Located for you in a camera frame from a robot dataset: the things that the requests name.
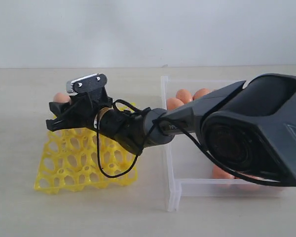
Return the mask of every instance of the white wall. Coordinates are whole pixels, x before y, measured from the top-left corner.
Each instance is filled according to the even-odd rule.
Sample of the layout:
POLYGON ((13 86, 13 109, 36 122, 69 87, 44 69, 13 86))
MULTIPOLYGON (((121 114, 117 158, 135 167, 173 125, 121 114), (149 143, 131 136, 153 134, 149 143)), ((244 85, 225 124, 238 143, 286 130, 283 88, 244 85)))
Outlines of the white wall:
POLYGON ((0 68, 296 64, 296 0, 0 0, 0 68))

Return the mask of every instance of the wire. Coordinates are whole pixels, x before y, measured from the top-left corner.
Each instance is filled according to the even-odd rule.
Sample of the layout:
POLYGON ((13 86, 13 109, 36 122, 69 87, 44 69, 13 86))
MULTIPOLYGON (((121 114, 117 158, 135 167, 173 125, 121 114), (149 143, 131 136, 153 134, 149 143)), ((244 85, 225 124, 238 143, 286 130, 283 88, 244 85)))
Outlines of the wire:
MULTIPOLYGON (((138 108, 136 108, 135 106, 131 105, 130 103, 124 101, 124 100, 116 100, 114 103, 113 103, 113 108, 115 110, 118 110, 120 111, 117 107, 116 107, 116 103, 121 103, 127 107, 129 107, 130 109, 132 109, 133 111, 139 113, 139 114, 144 114, 145 110, 139 110, 138 108)), ((162 115, 160 115, 157 119, 155 119, 153 122, 153 125, 152 127, 150 128, 149 132, 146 134, 146 136, 144 137, 143 139, 143 142, 142 144, 140 145, 140 150, 139 152, 136 154, 135 158, 134 158, 134 161, 132 162, 132 164, 130 165, 130 167, 125 170, 124 172, 120 173, 120 174, 117 174, 117 175, 108 175, 106 174, 104 171, 103 171, 103 168, 101 166, 101 160, 100 160, 100 144, 99 144, 99 126, 97 125, 97 128, 96 128, 96 132, 97 132, 97 160, 98 160, 98 166, 99 166, 99 169, 100 169, 100 172, 108 177, 108 178, 118 178, 122 175, 125 175, 127 174, 128 172, 130 172, 133 167, 135 166, 137 160, 138 160, 138 157, 140 156, 140 154, 143 152, 143 149, 145 148, 145 142, 146 140, 149 138, 149 136, 151 135, 151 133, 153 132, 153 130, 157 127, 157 125, 159 125, 159 123, 161 121, 167 121, 169 122, 171 125, 174 125, 176 126, 183 134, 185 134, 199 149, 200 151, 212 162, 214 163, 216 166, 218 166, 219 168, 221 168, 223 171, 237 177, 237 178, 240 178, 240 179, 243 179, 247 182, 250 182, 250 183, 255 183, 255 184, 258 184, 258 185, 263 185, 263 186, 273 186, 273 187, 296 187, 290 183, 283 183, 283 182, 277 182, 277 181, 265 181, 265 180, 258 180, 258 179, 254 179, 254 178, 251 178, 251 177, 248 177, 246 175, 243 175, 241 173, 238 173, 226 166, 224 166, 223 164, 221 164, 219 161, 217 161, 191 134, 189 134, 183 127, 181 127, 178 123, 176 123, 174 120, 172 119, 169 119, 169 118, 165 118, 165 117, 161 117, 162 115)))

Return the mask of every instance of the brown egg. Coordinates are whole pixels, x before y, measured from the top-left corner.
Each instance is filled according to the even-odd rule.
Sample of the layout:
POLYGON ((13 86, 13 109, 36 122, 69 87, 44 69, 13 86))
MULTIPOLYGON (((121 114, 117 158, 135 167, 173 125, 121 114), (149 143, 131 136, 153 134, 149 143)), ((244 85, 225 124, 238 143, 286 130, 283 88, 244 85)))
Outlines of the brown egg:
POLYGON ((70 101, 70 97, 68 95, 58 92, 54 96, 53 100, 54 100, 54 102, 58 102, 58 103, 67 103, 70 101))
MULTIPOLYGON (((234 179, 235 177, 222 169, 217 165, 214 165, 212 172, 212 179, 234 179)), ((221 184, 218 185, 220 188, 229 188, 231 184, 221 184)))
POLYGON ((177 107, 184 105, 184 103, 178 98, 169 98, 167 99, 167 110, 174 110, 177 107))
POLYGON ((178 92, 176 94, 176 98, 181 100, 185 104, 193 101, 192 94, 188 90, 185 90, 185 89, 178 90, 178 92))
POLYGON ((193 100, 197 100, 198 98, 204 96, 204 95, 207 95, 208 93, 210 93, 211 91, 209 89, 206 89, 206 88, 203 88, 203 89, 200 89, 198 90, 194 96, 193 96, 193 100))
MULTIPOLYGON (((251 176, 251 175, 247 175, 248 177, 250 178, 253 178, 253 179, 260 179, 259 177, 254 177, 254 176, 251 176)), ((241 190, 244 190, 244 191, 250 191, 250 192, 254 192, 254 191, 257 191, 260 189, 260 185, 258 184, 239 184, 237 185, 237 187, 241 190)))

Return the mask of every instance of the beige table surface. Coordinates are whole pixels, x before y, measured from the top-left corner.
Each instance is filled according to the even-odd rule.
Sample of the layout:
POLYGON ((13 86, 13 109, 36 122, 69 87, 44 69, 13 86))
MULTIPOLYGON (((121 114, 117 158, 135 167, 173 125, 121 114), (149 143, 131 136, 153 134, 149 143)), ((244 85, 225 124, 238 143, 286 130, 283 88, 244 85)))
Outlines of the beige table surface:
POLYGON ((160 107, 164 75, 252 79, 296 75, 296 66, 0 70, 0 237, 296 236, 296 190, 282 199, 184 197, 178 212, 166 212, 161 147, 144 151, 138 181, 129 187, 53 196, 34 191, 48 102, 65 92, 67 80, 97 72, 108 76, 113 98, 160 107))

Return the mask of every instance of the clear plastic container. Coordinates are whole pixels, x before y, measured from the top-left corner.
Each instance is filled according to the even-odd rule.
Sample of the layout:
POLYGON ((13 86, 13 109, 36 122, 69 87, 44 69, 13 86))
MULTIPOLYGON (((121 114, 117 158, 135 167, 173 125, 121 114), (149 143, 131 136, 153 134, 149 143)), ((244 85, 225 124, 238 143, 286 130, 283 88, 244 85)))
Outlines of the clear plastic container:
MULTIPOLYGON (((187 89, 193 95, 201 88, 219 89, 234 82, 236 81, 171 79, 164 76, 161 77, 162 106, 166 108, 167 98, 175 97, 179 89, 187 89)), ((165 178, 169 185, 168 211, 178 210, 181 197, 184 196, 278 198, 287 192, 287 188, 258 186, 241 179, 212 179, 213 163, 184 134, 177 135, 163 149, 167 168, 165 178)))

